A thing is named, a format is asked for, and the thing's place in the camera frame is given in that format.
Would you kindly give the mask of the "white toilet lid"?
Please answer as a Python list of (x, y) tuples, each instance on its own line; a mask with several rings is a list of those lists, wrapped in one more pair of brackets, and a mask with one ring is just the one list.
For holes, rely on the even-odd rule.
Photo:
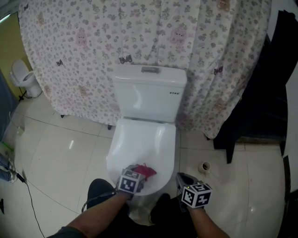
[(171, 179), (175, 164), (176, 127), (149, 121), (120, 119), (107, 155), (107, 170), (116, 183), (130, 165), (146, 165), (156, 171), (139, 196), (161, 190)]

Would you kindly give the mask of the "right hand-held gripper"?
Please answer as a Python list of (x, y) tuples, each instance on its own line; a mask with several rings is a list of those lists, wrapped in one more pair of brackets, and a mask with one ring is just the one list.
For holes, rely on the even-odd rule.
[(193, 176), (187, 176), (183, 172), (176, 174), (176, 185), (178, 189), (178, 201), (182, 212), (190, 208), (204, 208), (208, 205), (212, 189), (208, 184), (199, 181)]

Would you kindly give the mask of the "person's right leg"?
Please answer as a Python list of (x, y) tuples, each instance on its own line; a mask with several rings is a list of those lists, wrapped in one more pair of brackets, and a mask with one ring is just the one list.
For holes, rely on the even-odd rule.
[(150, 212), (153, 238), (197, 238), (189, 212), (182, 212), (178, 197), (164, 193)]

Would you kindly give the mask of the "small white open toilet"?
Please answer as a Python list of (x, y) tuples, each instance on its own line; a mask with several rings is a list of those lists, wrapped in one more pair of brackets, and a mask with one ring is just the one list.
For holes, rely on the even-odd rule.
[(9, 75), (13, 84), (25, 88), (29, 97), (37, 98), (42, 93), (34, 72), (29, 71), (23, 60), (18, 59), (12, 63)]

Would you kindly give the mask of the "person's right forearm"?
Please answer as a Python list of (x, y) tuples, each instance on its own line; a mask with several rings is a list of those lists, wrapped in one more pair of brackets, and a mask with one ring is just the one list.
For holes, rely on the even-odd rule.
[(220, 229), (202, 208), (187, 207), (198, 238), (230, 238)]

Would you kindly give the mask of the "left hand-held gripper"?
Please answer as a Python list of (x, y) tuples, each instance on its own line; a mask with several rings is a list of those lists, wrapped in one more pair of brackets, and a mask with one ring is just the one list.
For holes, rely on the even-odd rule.
[(128, 200), (131, 200), (136, 193), (140, 193), (144, 187), (145, 176), (136, 171), (138, 167), (139, 165), (130, 165), (122, 169), (117, 182), (117, 190), (128, 195)]

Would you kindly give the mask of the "white toilet with tank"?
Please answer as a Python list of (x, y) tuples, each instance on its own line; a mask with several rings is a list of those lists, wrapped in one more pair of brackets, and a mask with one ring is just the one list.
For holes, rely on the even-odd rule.
[[(175, 125), (187, 83), (186, 72), (157, 66), (160, 69), (158, 74), (142, 73), (142, 67), (142, 65), (118, 65), (113, 73), (113, 85), (121, 111), (120, 119)], [(169, 182), (153, 194), (139, 196), (136, 193), (129, 202), (129, 216), (141, 225), (148, 225), (151, 209), (164, 188), (173, 180), (172, 174)]]

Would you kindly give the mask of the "pink cloth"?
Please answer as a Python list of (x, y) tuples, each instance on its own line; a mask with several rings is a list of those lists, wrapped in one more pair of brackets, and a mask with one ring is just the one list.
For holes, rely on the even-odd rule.
[(143, 165), (136, 165), (132, 171), (136, 172), (136, 173), (139, 173), (141, 175), (143, 175), (145, 177), (145, 181), (148, 180), (148, 178), (154, 176), (157, 174), (157, 172), (151, 168), (151, 167), (147, 167), (146, 164), (143, 164)]

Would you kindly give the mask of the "person's left forearm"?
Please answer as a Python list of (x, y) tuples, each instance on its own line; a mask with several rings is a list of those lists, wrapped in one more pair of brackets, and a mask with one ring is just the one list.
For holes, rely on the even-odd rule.
[(129, 198), (129, 194), (119, 192), (87, 209), (67, 226), (47, 238), (96, 238), (109, 227)]

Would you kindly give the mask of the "floral patterned curtain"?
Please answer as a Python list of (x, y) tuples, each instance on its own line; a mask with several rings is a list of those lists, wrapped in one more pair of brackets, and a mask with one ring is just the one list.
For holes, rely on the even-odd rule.
[(272, 0), (20, 0), (20, 33), (52, 107), (103, 124), (120, 118), (120, 65), (179, 68), (177, 124), (214, 139), (247, 86)]

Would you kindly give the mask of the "chrome flush button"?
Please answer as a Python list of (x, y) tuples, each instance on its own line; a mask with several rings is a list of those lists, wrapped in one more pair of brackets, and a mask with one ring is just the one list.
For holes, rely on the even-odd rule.
[(152, 66), (143, 66), (141, 68), (142, 73), (156, 73), (158, 74), (160, 72), (160, 69), (158, 67), (152, 67)]

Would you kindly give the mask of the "yellow partition panel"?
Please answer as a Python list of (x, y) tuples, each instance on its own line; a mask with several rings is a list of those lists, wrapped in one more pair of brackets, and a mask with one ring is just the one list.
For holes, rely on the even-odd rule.
[(9, 73), (12, 63), (19, 59), (32, 70), (23, 46), (18, 14), (14, 13), (0, 23), (0, 70), (15, 97), (20, 95), (20, 90), (11, 81)]

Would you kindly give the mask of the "blue curtain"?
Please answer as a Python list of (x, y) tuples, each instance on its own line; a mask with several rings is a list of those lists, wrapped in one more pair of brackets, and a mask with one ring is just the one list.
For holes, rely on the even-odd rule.
[(0, 70), (0, 141), (11, 121), (9, 116), (13, 115), (18, 103)]

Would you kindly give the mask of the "black hanging cloth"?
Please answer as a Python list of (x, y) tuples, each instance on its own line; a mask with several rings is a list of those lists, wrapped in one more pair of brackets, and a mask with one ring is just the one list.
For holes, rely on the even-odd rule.
[(298, 21), (293, 13), (278, 12), (275, 31), (266, 38), (261, 56), (241, 100), (213, 140), (232, 162), (239, 139), (276, 142), (284, 151), (288, 109), (286, 84), (298, 63)]

